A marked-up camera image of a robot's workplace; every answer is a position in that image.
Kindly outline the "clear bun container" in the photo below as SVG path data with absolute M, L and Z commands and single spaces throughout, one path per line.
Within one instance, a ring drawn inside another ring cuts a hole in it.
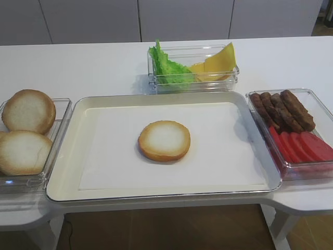
M 54 98 L 56 117 L 53 126 L 45 134 L 52 141 L 52 147 L 43 170 L 35 175 L 7 176 L 1 173 L 1 194 L 40 192 L 52 172 L 55 159 L 72 114 L 72 101 L 68 98 Z

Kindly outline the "bun half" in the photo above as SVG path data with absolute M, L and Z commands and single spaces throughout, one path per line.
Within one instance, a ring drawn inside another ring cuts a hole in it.
M 21 90 L 5 104 L 2 122 L 10 131 L 28 130 L 46 134 L 55 121 L 56 107 L 51 98 L 38 90 Z
M 40 173 L 53 142 L 36 132 L 19 130 L 1 137 L 1 172 L 8 176 Z

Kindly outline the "green lettuce leaf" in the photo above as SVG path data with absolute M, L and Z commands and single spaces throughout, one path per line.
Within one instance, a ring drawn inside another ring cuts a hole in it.
M 187 66 L 169 60 L 169 56 L 161 49 L 159 40 L 149 48 L 149 54 L 153 59 L 153 68 L 159 78 L 159 83 L 164 85 L 191 84 L 195 82 L 195 76 Z

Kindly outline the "white paper liner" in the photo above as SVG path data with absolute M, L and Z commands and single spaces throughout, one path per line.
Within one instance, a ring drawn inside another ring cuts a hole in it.
M 174 163 L 154 162 L 138 149 L 143 128 L 172 120 L 189 129 L 188 153 Z M 83 190 L 125 190 L 128 196 L 198 193 L 263 184 L 240 109 L 233 103 L 89 108 Z

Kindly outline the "bun half rear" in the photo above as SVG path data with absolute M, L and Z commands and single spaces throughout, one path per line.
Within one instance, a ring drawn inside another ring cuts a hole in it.
M 55 121 L 56 107 L 51 98 L 38 90 L 21 90 L 5 104 L 2 122 L 10 131 L 28 130 L 46 134 Z

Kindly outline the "red tomato slice rightmost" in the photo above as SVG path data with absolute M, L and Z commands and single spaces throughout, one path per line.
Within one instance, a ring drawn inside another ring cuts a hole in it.
M 332 147 L 310 132 L 300 134 L 300 143 L 304 151 L 315 161 L 331 161 Z

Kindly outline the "bun half front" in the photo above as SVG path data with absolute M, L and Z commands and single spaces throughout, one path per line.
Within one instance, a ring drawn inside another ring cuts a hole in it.
M 53 142 L 36 132 L 19 130 L 1 137 L 1 172 L 8 176 L 40 173 Z

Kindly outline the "brown patty rightmost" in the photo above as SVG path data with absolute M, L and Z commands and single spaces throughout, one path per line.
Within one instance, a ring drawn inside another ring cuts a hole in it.
M 311 132 L 315 129 L 313 116 L 309 114 L 308 110 L 291 91 L 282 91 L 280 98 L 288 111 L 305 131 Z

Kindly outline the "white serving tray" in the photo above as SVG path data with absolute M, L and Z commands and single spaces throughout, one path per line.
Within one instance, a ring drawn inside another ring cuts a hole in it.
M 247 130 L 248 140 L 254 156 L 260 162 L 260 173 L 264 177 L 263 184 L 257 184 L 255 186 L 248 185 L 246 189 L 242 189 L 242 187 L 238 185 L 234 190 L 226 189 L 219 192 L 146 193 L 136 196 L 128 196 L 125 190 L 83 190 L 80 188 L 89 141 L 89 137 L 83 134 L 82 128 L 83 113 L 87 109 L 218 104 L 227 102 L 235 104 L 240 109 L 241 118 Z M 95 96 L 83 98 L 76 103 L 46 186 L 46 194 L 50 199 L 57 202 L 120 198 L 136 199 L 158 196 L 172 197 L 208 194 L 263 193 L 278 189 L 281 183 L 280 172 L 271 157 L 270 150 L 254 122 L 245 98 L 239 93 L 229 91 L 160 95 Z

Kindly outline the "bun half toasted edge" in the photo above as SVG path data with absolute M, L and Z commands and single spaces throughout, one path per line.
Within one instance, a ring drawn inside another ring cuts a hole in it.
M 138 137 L 141 153 L 159 162 L 177 161 L 183 158 L 191 143 L 189 130 L 176 121 L 161 120 L 150 123 Z

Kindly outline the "yellow cheese slice flat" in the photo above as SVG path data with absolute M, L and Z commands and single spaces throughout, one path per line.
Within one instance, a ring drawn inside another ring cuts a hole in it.
M 206 72 L 204 70 L 204 63 L 200 62 L 189 67 L 190 71 L 195 74 L 196 81 L 211 82 L 211 81 L 223 81 L 230 77 L 230 74 L 224 72 Z

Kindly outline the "red tomato slice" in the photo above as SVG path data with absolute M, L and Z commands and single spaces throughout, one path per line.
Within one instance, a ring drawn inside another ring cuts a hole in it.
M 290 133 L 289 143 L 302 162 L 314 161 L 314 159 L 303 149 L 300 142 L 300 134 L 295 132 Z
M 300 143 L 304 151 L 315 161 L 331 161 L 332 147 L 310 132 L 300 134 Z
M 294 149 L 292 148 L 291 144 L 289 143 L 289 133 L 282 132 L 279 135 L 279 139 L 280 139 L 280 141 L 281 141 L 284 149 L 288 153 L 291 161 L 293 163 L 302 163 L 303 160 L 297 155 L 297 153 L 294 151 Z
M 273 126 L 270 126 L 269 131 L 270 131 L 270 134 L 271 134 L 274 142 L 276 143 L 281 155 L 283 156 L 284 160 L 289 162 L 289 163 L 293 163 L 292 158 L 290 157 L 290 155 L 288 154 L 288 152 L 286 151 L 286 149 L 282 145 L 282 143 L 280 141 L 280 138 L 279 138 L 279 135 L 276 132 L 275 128 Z

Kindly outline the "clear patty tomato container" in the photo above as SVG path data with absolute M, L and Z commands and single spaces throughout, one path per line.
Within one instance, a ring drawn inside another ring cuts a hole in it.
M 286 89 L 291 91 L 308 110 L 309 114 L 313 116 L 315 122 L 315 129 L 310 133 L 322 139 L 325 143 L 332 147 L 332 113 L 325 107 L 325 105 L 318 99 L 318 97 L 309 89 Z M 332 178 L 332 160 L 331 161 L 313 161 L 290 163 L 284 160 L 276 143 L 274 142 L 269 127 L 265 124 L 262 117 L 257 112 L 250 100 L 250 95 L 258 93 L 259 95 L 264 92 L 279 94 L 284 90 L 269 90 L 269 91 L 254 91 L 246 95 L 252 113 L 259 130 L 262 132 L 263 137 L 271 152 L 278 169 L 281 172 L 283 180 L 302 180 L 302 179 L 321 179 Z

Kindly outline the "yellow cheese slice upright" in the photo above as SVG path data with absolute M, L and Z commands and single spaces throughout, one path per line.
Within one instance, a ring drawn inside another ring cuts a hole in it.
M 208 57 L 204 62 L 205 72 L 229 72 L 236 67 L 233 43 L 227 44 L 220 52 Z

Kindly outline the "brown patty leftmost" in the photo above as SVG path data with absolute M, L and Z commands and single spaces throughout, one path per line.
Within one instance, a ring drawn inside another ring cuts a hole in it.
M 277 132 L 279 132 L 280 126 L 275 123 L 275 121 L 270 117 L 270 115 L 266 111 L 266 109 L 261 101 L 260 95 L 258 93 L 251 94 L 250 100 L 252 101 L 252 104 L 256 108 L 259 115 L 264 120 L 265 124 L 268 127 L 273 127 Z

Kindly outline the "clear lettuce cheese container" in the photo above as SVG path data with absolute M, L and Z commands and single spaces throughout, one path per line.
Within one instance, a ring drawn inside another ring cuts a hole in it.
M 197 63 L 204 63 L 208 57 L 211 57 L 220 52 L 226 45 L 197 45 L 197 46 L 176 46 L 176 47 L 162 47 L 161 49 L 169 56 L 169 60 L 180 63 L 188 68 Z M 231 91 L 235 88 L 238 82 L 239 68 L 236 67 L 229 72 L 230 77 L 223 81 L 200 82 L 196 81 L 191 84 L 174 84 L 164 85 L 159 83 L 159 78 L 155 74 L 153 68 L 153 59 L 147 52 L 148 57 L 148 79 L 149 86 L 153 92 L 157 94 L 162 93 L 177 93 L 177 92 L 196 92 L 196 91 Z

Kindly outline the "brown patty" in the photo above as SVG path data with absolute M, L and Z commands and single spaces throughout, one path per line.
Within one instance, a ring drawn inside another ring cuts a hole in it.
M 273 119 L 273 121 L 279 126 L 278 133 L 281 133 L 283 131 L 290 132 L 290 127 L 285 123 L 281 115 L 278 113 L 278 111 L 275 109 L 275 106 L 271 102 L 271 94 L 269 92 L 264 92 L 260 94 L 261 101 L 263 103 L 263 106 L 265 107 L 267 113 L 270 115 L 270 117 Z
M 270 117 L 270 115 L 266 111 L 266 109 L 261 101 L 260 95 L 258 93 L 251 94 L 250 100 L 252 101 L 252 104 L 256 108 L 259 115 L 264 120 L 265 124 L 268 127 L 273 127 L 277 132 L 279 132 L 280 126 L 275 123 L 275 121 Z
M 308 110 L 291 91 L 282 91 L 280 98 L 288 111 L 305 131 L 311 132 L 315 129 L 313 116 L 309 114 Z
M 290 131 L 301 133 L 304 131 L 304 129 L 300 126 L 300 124 L 296 121 L 296 119 L 293 117 L 293 115 L 290 113 L 290 111 L 287 109 L 285 104 L 280 98 L 279 94 L 273 94 L 271 96 L 271 102 L 274 105 L 277 112 L 282 117 L 283 121 L 286 123 L 286 125 L 290 128 Z

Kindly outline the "red tomato slice leftmost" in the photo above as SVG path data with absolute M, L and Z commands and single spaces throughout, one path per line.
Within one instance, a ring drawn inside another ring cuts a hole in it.
M 270 126 L 269 131 L 270 131 L 270 134 L 271 134 L 274 142 L 276 143 L 281 155 L 283 156 L 284 160 L 289 162 L 289 163 L 293 163 L 292 158 L 290 157 L 290 155 L 288 154 L 288 152 L 286 151 L 286 149 L 282 145 L 282 143 L 280 141 L 280 138 L 279 138 L 279 135 L 276 132 L 275 128 L 273 126 Z

